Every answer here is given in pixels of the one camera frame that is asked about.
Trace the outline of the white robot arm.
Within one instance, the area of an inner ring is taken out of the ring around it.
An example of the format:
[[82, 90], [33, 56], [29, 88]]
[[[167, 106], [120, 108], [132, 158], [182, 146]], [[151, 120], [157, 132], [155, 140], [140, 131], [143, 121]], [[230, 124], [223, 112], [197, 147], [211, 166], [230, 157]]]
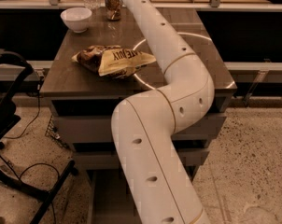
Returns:
[[120, 0], [133, 13], [166, 85], [120, 102], [111, 129], [143, 224], [211, 224], [171, 136], [198, 122], [214, 100], [203, 62], [149, 0]]

